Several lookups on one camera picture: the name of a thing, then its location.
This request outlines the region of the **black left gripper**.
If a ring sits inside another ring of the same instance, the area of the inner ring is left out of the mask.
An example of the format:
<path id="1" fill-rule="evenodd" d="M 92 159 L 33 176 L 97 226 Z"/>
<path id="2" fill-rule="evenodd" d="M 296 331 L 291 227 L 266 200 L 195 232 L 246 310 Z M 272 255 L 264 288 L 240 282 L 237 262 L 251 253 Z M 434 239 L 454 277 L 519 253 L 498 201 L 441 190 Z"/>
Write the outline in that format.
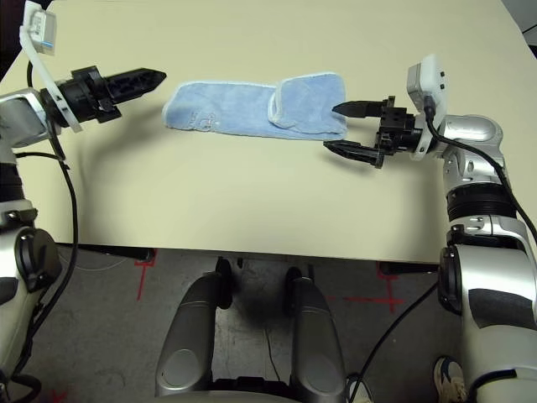
<path id="1" fill-rule="evenodd" d="M 116 103 L 152 92 L 166 78 L 164 72 L 148 68 L 102 76 L 93 65 L 72 71 L 70 79 L 56 84 L 79 123 L 105 123 L 122 116 Z"/>

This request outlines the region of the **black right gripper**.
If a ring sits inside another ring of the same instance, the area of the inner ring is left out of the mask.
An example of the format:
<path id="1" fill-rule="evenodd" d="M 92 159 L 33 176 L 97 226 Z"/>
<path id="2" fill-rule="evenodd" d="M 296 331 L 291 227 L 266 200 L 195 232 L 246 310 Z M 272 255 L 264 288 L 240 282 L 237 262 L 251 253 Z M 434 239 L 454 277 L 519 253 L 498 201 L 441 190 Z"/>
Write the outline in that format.
<path id="1" fill-rule="evenodd" d="M 332 111 L 347 118 L 379 119 L 374 144 L 376 149 L 348 140 L 323 142 L 328 150 L 345 159 L 368 163 L 381 169 L 385 155 L 411 153 L 418 146 L 420 131 L 415 128 L 415 116 L 408 113 L 406 107 L 396 107 L 395 96 L 389 96 L 381 102 L 343 102 L 334 106 Z"/>

